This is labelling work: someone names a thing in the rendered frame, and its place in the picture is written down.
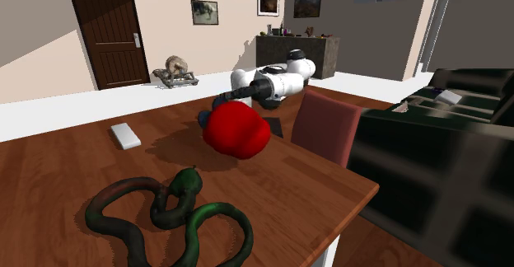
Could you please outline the green and black toy snake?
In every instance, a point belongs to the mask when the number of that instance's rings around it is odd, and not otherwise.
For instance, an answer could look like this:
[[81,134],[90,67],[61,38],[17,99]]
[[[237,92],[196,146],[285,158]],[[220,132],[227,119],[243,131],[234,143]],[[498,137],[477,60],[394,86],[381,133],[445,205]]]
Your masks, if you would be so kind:
[[203,180],[195,166],[179,171],[168,186],[151,177],[119,180],[91,200],[85,211],[85,223],[93,232],[123,241],[128,250],[128,267],[151,267],[140,229],[129,221],[103,214],[104,208],[120,197],[135,190],[149,190],[154,194],[150,208],[152,224],[162,230],[185,226],[185,250],[171,267],[196,267],[199,259],[198,229],[206,219],[218,214],[236,220],[245,237],[239,251],[217,267],[241,267],[254,245],[250,220],[229,203],[215,202],[196,207],[196,195],[202,188]]

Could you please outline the small blue object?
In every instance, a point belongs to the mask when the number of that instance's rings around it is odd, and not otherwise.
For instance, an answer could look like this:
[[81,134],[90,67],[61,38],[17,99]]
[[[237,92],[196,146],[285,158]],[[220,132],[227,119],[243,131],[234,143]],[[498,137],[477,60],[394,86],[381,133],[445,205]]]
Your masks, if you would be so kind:
[[210,115],[212,114],[211,110],[201,110],[198,114],[198,124],[202,129],[205,129],[208,126],[208,121],[210,118]]

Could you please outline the large red rounded object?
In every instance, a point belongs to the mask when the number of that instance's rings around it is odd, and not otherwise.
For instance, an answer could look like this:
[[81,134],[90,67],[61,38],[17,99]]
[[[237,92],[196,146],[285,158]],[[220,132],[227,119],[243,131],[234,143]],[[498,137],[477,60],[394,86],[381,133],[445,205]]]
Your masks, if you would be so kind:
[[211,110],[203,140],[217,152],[249,159],[261,152],[271,137],[270,126],[253,108],[228,101]]

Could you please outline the white flat rectangular block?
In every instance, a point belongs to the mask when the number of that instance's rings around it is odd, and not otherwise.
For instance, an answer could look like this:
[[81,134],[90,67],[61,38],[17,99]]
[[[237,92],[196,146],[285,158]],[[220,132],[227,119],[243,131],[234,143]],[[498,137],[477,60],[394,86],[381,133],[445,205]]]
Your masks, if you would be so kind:
[[141,140],[127,123],[112,125],[110,129],[123,150],[141,145]]

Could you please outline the white-framed dark wall picture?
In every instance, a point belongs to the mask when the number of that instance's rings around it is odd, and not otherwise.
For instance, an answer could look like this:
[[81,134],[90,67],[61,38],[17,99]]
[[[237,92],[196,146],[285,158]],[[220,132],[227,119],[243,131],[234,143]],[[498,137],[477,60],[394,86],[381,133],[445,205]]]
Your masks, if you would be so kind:
[[279,0],[257,0],[258,16],[279,16]]

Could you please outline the wooden table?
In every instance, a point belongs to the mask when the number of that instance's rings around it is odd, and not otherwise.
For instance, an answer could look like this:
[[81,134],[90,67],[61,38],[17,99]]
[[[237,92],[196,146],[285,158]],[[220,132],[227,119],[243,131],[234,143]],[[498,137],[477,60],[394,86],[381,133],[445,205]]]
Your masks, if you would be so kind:
[[227,202],[250,220],[243,267],[307,267],[377,192],[376,183],[285,138],[238,161],[213,151],[197,115],[210,99],[125,115],[141,145],[123,150],[105,119],[0,143],[0,267],[127,267],[115,237],[86,227],[91,199],[125,178],[171,182],[195,166],[197,204]]

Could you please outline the dark brown door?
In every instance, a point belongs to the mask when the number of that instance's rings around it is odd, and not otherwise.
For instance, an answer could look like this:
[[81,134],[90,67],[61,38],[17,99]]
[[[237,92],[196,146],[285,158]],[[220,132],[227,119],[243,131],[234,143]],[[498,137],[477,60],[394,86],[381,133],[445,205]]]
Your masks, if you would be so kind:
[[72,0],[99,89],[150,82],[134,0]]

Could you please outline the dark green sofa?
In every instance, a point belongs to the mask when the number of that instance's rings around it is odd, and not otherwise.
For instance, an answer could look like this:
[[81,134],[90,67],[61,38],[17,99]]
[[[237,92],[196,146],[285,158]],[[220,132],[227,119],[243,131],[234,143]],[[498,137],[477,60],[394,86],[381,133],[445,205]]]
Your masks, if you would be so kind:
[[[456,105],[434,101],[444,90]],[[348,168],[379,185],[362,216],[445,267],[514,267],[514,69],[439,69],[365,109]]]

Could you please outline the white door frame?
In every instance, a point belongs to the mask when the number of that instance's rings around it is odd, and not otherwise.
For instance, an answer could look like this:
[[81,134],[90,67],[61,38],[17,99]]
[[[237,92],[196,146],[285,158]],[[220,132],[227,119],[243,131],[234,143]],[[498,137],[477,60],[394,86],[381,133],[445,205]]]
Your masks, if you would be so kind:
[[417,73],[425,73],[428,69],[448,2],[449,0],[434,0],[428,26],[423,37],[422,48],[414,70],[414,76]]

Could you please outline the wall picture with animal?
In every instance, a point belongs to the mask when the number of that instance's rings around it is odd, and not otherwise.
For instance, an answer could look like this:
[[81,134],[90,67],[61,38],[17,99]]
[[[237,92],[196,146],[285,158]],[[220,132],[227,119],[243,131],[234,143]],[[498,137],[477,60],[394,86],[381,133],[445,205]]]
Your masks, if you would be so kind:
[[217,2],[192,0],[191,10],[194,25],[203,26],[219,24]]

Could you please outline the red chair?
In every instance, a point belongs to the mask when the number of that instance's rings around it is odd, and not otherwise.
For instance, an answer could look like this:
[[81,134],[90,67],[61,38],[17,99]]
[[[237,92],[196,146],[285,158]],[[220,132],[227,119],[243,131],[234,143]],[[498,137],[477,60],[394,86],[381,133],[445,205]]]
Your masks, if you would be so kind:
[[306,90],[291,142],[346,167],[362,107]]

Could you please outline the white box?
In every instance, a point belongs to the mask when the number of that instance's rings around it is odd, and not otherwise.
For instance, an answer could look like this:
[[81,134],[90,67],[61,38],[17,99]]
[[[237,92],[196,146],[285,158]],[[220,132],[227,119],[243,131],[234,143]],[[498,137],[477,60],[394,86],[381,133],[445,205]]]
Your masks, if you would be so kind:
[[452,91],[444,90],[436,96],[434,101],[440,101],[448,105],[456,105],[462,99],[461,95],[458,95]]

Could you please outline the dark-framed landscape wall picture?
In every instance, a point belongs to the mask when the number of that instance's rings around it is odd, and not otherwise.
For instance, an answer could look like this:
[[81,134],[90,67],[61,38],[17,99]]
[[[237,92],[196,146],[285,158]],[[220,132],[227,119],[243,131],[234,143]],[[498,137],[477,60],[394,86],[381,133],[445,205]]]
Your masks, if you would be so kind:
[[320,16],[321,0],[294,0],[294,18],[315,18]]

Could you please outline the dark stone sideboard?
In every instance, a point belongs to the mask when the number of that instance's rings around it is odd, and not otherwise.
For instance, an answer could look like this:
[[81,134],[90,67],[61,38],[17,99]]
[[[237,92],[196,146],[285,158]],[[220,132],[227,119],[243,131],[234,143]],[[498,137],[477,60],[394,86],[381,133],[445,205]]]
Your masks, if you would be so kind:
[[256,66],[286,63],[293,49],[300,49],[315,64],[313,78],[333,77],[339,54],[339,37],[292,37],[258,35],[255,37]]

